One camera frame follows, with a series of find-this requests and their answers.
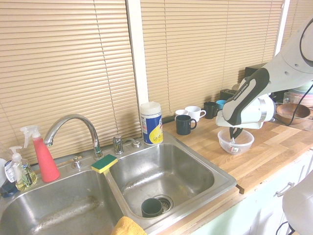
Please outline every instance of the green scouring pad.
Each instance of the green scouring pad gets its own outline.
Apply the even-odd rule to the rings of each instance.
[[[96,163],[92,164],[91,168],[101,174],[108,170],[115,163],[117,163],[117,158],[111,154],[108,154],[103,159],[100,159]]]

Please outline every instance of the yellow cloth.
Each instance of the yellow cloth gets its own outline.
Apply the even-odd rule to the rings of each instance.
[[[114,227],[111,235],[147,235],[132,219],[123,216]]]

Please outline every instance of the cabinet handle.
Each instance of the cabinet handle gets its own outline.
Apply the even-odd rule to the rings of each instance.
[[[288,182],[287,186],[284,187],[282,190],[277,191],[274,196],[277,196],[277,197],[283,196],[284,193],[287,192],[289,189],[291,189],[294,185],[295,183]]]

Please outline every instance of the butcher block counter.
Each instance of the butcher block counter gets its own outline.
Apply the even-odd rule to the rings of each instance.
[[[222,149],[217,137],[217,133],[224,128],[215,124],[215,118],[201,118],[191,134],[180,136],[176,133],[174,121],[163,125],[163,130],[233,176],[237,180],[237,187],[159,235],[191,233],[242,201],[257,190],[262,182],[292,165],[313,147],[313,132],[266,122],[260,130],[248,130],[255,138],[250,150],[241,155],[230,155]]]

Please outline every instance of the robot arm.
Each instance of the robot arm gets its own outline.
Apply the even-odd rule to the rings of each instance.
[[[254,128],[273,117],[268,93],[292,89],[313,80],[313,16],[287,41],[280,53],[248,80],[219,111],[219,126]],[[283,210],[289,224],[301,235],[313,234],[313,172],[288,190]]]
[[[216,119],[219,126],[259,129],[275,107],[267,94],[292,89],[313,80],[313,16],[290,37],[265,66],[241,83]]]

